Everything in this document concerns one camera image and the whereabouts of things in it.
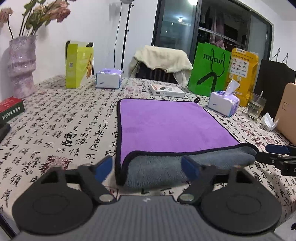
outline water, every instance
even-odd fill
[[[250,101],[248,106],[248,112],[247,115],[251,117],[252,119],[256,120],[258,119],[259,115],[261,114],[261,111],[263,110],[263,106],[254,102]]]

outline black paper bag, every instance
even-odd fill
[[[254,89],[254,93],[266,99],[266,104],[261,112],[263,116],[267,112],[274,119],[281,103],[281,98],[287,83],[295,83],[296,72],[287,64],[262,60]]]

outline yellow packaging bag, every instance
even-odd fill
[[[66,43],[66,88],[78,88],[83,79],[94,74],[93,57],[93,43]]]
[[[258,56],[242,49],[234,48],[226,79],[225,90],[232,79],[239,83],[235,94],[240,99],[240,106],[246,107],[253,91],[258,67]]]

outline vase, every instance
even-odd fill
[[[35,92],[33,71],[36,69],[36,35],[20,36],[9,43],[8,76],[16,98]]]

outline table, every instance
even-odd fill
[[[193,101],[197,95],[186,91],[189,99],[152,96],[149,85],[160,82],[125,78],[118,90],[95,89],[95,78],[82,82],[80,88],[66,89],[65,77],[56,76],[36,85],[36,92],[24,100],[26,112],[9,123],[10,133],[0,144],[0,208],[12,218],[14,201],[31,183],[55,164],[74,169],[85,163],[97,163],[106,155],[115,155],[117,140],[116,105],[122,98]],[[270,131],[259,121],[248,119],[246,108],[226,118],[207,109],[208,97],[200,96],[199,105],[226,127],[240,142],[255,144],[259,150],[265,145],[288,144],[278,132]],[[246,167],[283,207],[281,220],[294,210],[296,178],[283,177],[273,166],[255,163]],[[142,190],[127,193],[115,184],[114,171],[103,184],[119,198],[121,194],[180,195],[189,183],[165,190]]]

